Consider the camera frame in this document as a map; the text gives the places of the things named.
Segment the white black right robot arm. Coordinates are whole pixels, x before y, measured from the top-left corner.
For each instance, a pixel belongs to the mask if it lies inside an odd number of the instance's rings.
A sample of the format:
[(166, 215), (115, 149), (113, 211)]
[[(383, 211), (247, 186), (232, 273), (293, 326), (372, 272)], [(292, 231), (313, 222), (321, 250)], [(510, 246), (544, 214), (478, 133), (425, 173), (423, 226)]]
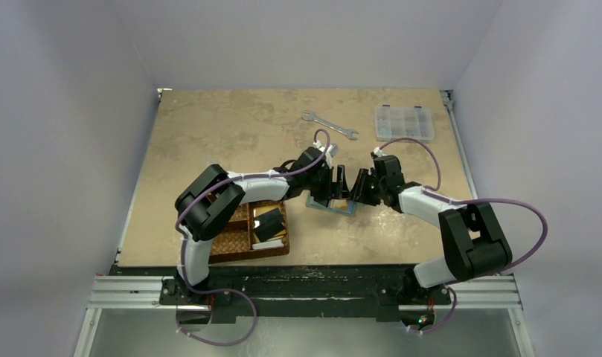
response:
[(372, 168), (359, 170), (350, 199), (370, 206), (384, 204), (439, 229), (442, 255), (405, 273), (403, 293), (411, 302), (423, 301), (433, 287), (471, 280), (512, 262), (511, 248), (490, 204), (434, 197), (422, 184), (406, 181), (393, 155), (376, 156)]

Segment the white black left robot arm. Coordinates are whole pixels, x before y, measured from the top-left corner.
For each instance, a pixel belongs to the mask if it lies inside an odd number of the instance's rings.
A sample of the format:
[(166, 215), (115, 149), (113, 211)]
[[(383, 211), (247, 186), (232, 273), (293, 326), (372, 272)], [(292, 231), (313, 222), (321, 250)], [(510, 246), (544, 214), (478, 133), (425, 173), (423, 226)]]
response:
[(178, 294), (189, 304), (207, 294), (209, 258), (213, 239), (222, 233), (236, 209), (252, 202), (282, 202), (304, 191), (314, 196), (330, 195), (330, 176), (335, 144), (318, 141), (305, 149), (292, 166), (260, 173), (235, 173), (211, 164), (179, 195), (176, 230), (183, 235), (177, 270), (182, 281)]

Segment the teal leather card holder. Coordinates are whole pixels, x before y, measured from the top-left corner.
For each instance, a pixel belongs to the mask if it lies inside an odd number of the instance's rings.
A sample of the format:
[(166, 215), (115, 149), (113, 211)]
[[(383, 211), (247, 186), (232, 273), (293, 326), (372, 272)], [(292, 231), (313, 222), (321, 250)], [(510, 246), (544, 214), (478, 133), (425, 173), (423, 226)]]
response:
[(328, 213), (342, 216), (355, 216), (357, 203), (348, 199), (330, 199), (327, 201), (316, 201), (310, 194), (307, 195), (306, 206)]

